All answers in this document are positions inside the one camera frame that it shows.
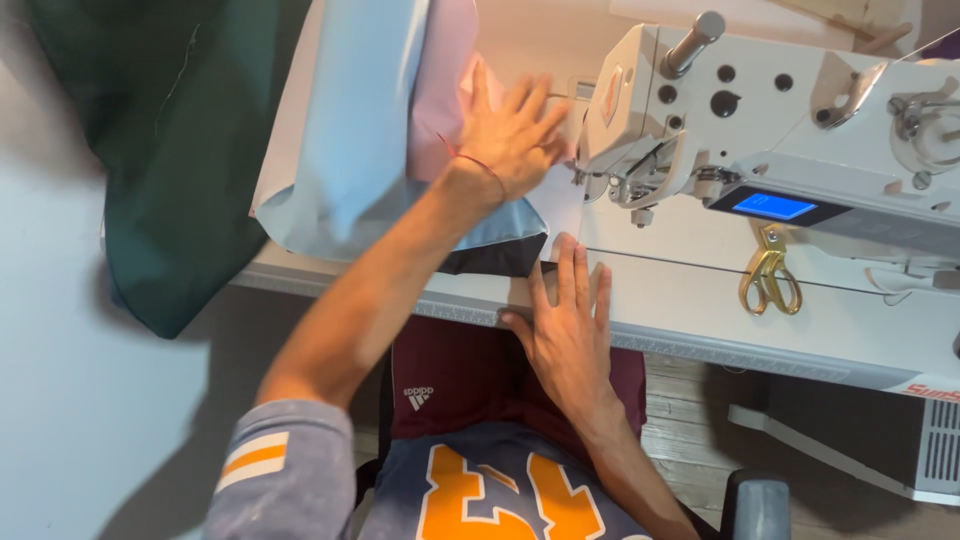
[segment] red string bracelet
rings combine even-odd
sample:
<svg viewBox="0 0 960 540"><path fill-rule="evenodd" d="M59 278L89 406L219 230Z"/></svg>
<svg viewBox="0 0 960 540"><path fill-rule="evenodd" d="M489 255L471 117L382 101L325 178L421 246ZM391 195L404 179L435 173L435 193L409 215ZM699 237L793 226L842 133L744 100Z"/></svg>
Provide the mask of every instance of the red string bracelet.
<svg viewBox="0 0 960 540"><path fill-rule="evenodd" d="M507 201L507 186L504 185L504 184L503 184L503 181L500 180L500 177L497 176L495 172L493 172L493 169L491 169L489 166L487 166L486 163L484 163L484 162L481 161L481 160L478 160L477 158L473 158L473 157L468 156L468 155L466 155L466 154L461 154L461 153L457 152L457 151L453 148L453 145L452 145L452 144L450 144L449 142L446 142L446 139L444 138L443 135L437 134L437 136L438 136L438 137L440 138L440 140L443 141L444 144L446 145L446 151L449 153L449 155L450 155L451 158L463 158L463 159L465 159L465 160L473 161L474 163L476 163L476 164L480 165L481 167L483 167L483 169L484 169L485 171L487 171L488 173L490 173L490 175L491 175L492 177L496 178L496 181L500 184L500 188L503 189L503 201L504 201L504 202Z"/></svg>

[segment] knob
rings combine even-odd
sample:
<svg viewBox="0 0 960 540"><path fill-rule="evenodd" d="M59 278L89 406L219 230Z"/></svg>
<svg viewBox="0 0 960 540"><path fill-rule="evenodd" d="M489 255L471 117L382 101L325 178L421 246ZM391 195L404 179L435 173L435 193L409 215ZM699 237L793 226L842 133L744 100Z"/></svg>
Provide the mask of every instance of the knob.
<svg viewBox="0 0 960 540"><path fill-rule="evenodd" d="M703 12L693 23L693 29L674 48L666 52L661 65L661 72L667 79L680 79L697 59L714 41L720 38L727 30L727 22L718 12Z"/></svg>

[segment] vent grille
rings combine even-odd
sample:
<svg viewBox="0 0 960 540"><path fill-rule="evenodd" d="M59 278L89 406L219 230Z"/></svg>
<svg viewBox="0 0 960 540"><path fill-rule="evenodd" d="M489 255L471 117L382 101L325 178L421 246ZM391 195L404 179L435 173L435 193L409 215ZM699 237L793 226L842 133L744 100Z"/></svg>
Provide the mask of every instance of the vent grille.
<svg viewBox="0 0 960 540"><path fill-rule="evenodd" d="M931 401L924 478L960 480L960 404Z"/></svg>

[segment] blue screen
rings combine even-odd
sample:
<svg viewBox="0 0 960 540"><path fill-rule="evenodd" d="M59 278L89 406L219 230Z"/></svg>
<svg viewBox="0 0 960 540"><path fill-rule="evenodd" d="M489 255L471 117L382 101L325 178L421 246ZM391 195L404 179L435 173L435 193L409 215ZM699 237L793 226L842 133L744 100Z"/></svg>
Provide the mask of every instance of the blue screen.
<svg viewBox="0 0 960 540"><path fill-rule="evenodd" d="M755 193L733 207L734 210L776 217L777 219L793 219L798 215L817 208L813 203L791 201L782 197Z"/></svg>

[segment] sleeve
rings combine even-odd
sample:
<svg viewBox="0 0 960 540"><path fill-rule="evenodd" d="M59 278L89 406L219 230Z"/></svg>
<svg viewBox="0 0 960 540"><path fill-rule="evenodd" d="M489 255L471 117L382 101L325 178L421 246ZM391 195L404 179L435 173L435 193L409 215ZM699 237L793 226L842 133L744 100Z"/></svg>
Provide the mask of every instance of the sleeve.
<svg viewBox="0 0 960 540"><path fill-rule="evenodd" d="M207 540L341 538L356 490L343 410L270 402L237 423L204 524Z"/></svg>

